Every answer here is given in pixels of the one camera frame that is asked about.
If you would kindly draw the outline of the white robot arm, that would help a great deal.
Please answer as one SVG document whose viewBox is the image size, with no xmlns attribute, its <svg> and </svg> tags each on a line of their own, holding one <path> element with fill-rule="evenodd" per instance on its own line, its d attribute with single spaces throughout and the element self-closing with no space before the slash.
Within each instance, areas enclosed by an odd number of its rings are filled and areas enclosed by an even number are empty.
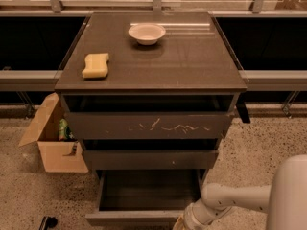
<svg viewBox="0 0 307 230">
<path fill-rule="evenodd" d="M 307 155 L 286 159 L 268 186 L 204 183 L 201 198 L 185 208 L 172 230 L 204 230 L 233 207 L 266 213 L 266 230 L 307 230 Z"/>
</svg>

